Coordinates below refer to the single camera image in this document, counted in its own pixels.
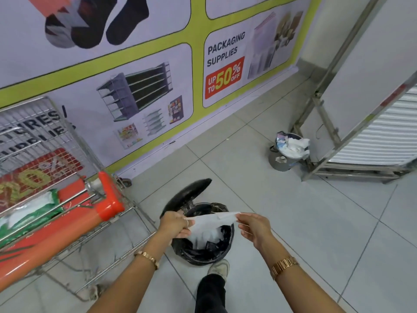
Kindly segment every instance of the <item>advertising banner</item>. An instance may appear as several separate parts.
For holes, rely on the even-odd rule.
[[[320,2],[3,0],[0,107],[47,95],[115,171],[295,64]]]

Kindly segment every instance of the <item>black pants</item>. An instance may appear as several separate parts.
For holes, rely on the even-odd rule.
[[[220,275],[205,276],[197,289],[195,313],[227,313],[225,309],[225,281]]]

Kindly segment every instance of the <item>white sneaker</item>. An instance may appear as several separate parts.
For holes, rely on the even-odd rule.
[[[214,263],[211,265],[209,272],[207,275],[211,275],[212,273],[216,275],[222,276],[224,281],[227,279],[227,275],[229,274],[230,264],[226,259],[220,260],[218,263]]]

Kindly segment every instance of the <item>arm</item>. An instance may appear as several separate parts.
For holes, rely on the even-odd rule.
[[[158,231],[143,247],[143,251],[159,261],[173,238],[190,235],[187,221],[176,212],[166,212]],[[146,289],[154,275],[155,266],[147,258],[136,256],[109,289],[93,304],[88,313],[136,313]]]
[[[267,218],[254,213],[237,215],[242,236],[253,242],[268,268],[290,256],[272,235]],[[341,307],[300,266],[286,268],[276,283],[294,313],[344,313]]]

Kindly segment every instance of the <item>person's left hand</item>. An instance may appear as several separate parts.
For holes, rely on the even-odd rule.
[[[193,220],[185,220],[185,216],[177,212],[167,211],[161,218],[158,232],[173,238],[187,238],[191,235],[191,231],[187,228],[194,225]]]

